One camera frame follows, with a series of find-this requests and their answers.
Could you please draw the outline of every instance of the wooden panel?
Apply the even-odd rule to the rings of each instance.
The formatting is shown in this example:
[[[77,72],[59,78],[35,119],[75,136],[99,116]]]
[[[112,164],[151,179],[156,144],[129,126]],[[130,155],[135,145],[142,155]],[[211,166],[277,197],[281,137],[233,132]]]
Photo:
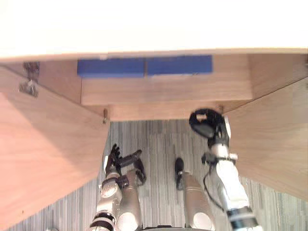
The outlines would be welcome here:
[[[0,65],[27,76],[21,62]],[[81,101],[81,77],[77,75],[77,60],[40,62],[38,83],[76,103]]]
[[[213,73],[143,79],[83,79],[83,105],[252,99],[246,55],[215,55]]]
[[[254,98],[308,77],[307,54],[251,54],[248,58]]]
[[[247,101],[179,101],[169,103],[135,103],[135,104],[116,104],[116,105],[92,105],[87,106],[90,110],[104,115],[104,109],[108,109],[108,117],[111,121],[130,121],[130,120],[169,120],[169,119],[188,119],[191,112],[197,108],[209,107],[227,112],[235,109]]]
[[[30,15],[34,5],[36,13]],[[72,5],[74,10],[68,12]],[[0,38],[0,60],[187,51],[289,53],[307,52],[308,47],[306,1],[280,2],[279,10],[274,1],[259,2],[253,8],[242,1],[224,2],[223,7],[219,1],[138,1],[119,7],[112,1],[73,4],[67,0],[61,6],[2,0],[1,33],[6,36]],[[35,25],[25,26],[24,19]]]
[[[240,174],[308,200],[308,78],[227,113]]]
[[[109,124],[38,86],[18,92],[19,75],[0,68],[0,229],[95,178]]]

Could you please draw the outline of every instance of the silver metal arm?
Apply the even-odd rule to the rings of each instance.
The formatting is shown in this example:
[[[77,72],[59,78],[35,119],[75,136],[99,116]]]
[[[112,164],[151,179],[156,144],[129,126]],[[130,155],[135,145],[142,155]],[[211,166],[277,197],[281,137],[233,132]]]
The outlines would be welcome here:
[[[222,209],[227,213],[233,230],[261,231],[262,227],[252,212],[248,196],[239,180],[235,166],[237,155],[229,153],[231,129],[228,118],[205,108],[192,113],[189,123],[195,132],[207,138],[210,151],[203,155],[202,163],[207,163],[210,167],[209,176],[217,189]]]
[[[257,219],[252,212],[248,196],[239,180],[238,170],[235,166],[235,154],[224,158],[229,152],[226,146],[214,147],[214,152],[218,158],[213,167],[210,178],[216,186],[222,207],[228,215],[228,220],[234,231],[262,231]]]

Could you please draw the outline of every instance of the floor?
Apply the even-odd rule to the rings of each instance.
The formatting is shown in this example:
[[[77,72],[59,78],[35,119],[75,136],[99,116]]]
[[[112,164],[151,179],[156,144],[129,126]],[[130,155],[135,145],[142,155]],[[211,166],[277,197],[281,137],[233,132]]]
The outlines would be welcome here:
[[[191,171],[201,182],[207,172],[207,167],[201,163],[206,140],[194,134],[184,120],[112,123],[109,132],[104,154],[109,154],[114,143],[120,146],[124,155],[137,149],[143,151],[141,158],[148,176],[146,184],[139,188],[144,227],[162,224],[183,226],[183,194],[175,188],[174,161],[176,157],[182,157],[185,170]],[[8,231],[45,231],[48,227],[59,231],[84,231],[92,221],[99,193],[98,184],[103,178],[100,172],[97,179]],[[243,177],[241,182],[265,231],[308,230],[307,202]],[[215,195],[211,182],[207,184]],[[211,208],[216,218],[216,229],[231,230],[226,216],[213,204]]]

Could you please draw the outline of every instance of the metal bracket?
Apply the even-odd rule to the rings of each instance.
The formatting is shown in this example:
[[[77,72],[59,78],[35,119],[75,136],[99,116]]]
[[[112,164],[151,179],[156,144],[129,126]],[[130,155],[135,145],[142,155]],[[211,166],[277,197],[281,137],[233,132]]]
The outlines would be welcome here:
[[[39,78],[39,62],[26,62],[23,66],[27,71],[28,81],[20,83],[18,91],[37,98],[39,93],[36,90],[35,83],[38,82]]]

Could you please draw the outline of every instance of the black cable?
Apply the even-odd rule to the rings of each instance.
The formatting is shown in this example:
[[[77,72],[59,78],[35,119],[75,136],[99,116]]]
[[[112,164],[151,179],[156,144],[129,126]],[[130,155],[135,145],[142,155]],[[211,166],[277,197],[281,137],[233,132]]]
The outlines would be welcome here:
[[[211,196],[210,192],[207,189],[207,186],[205,184],[205,179],[206,177],[211,173],[212,167],[210,166],[208,172],[206,173],[206,175],[203,177],[203,185],[204,185],[204,190],[206,191],[208,197],[211,199],[211,201],[214,203],[214,205],[216,205],[219,209],[221,209],[223,212],[225,212],[225,210],[223,209],[223,207]]]

